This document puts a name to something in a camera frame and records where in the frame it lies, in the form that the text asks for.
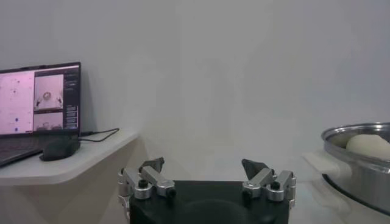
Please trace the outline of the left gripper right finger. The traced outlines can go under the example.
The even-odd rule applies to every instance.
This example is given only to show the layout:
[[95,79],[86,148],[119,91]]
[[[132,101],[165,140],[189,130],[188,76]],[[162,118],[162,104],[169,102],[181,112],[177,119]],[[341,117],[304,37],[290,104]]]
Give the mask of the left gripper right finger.
[[242,159],[241,165],[248,178],[242,184],[244,201],[252,201],[263,194],[269,201],[296,200],[296,176],[292,171],[277,174],[265,163],[249,159]]

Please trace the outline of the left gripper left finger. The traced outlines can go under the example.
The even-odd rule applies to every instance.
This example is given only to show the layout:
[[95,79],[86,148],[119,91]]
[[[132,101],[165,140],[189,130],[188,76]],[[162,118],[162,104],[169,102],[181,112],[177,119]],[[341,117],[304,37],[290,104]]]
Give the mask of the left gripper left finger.
[[155,190],[157,195],[173,199],[176,196],[176,185],[161,174],[164,163],[164,158],[159,157],[144,161],[137,169],[122,168],[118,172],[118,195],[121,198],[147,200]]

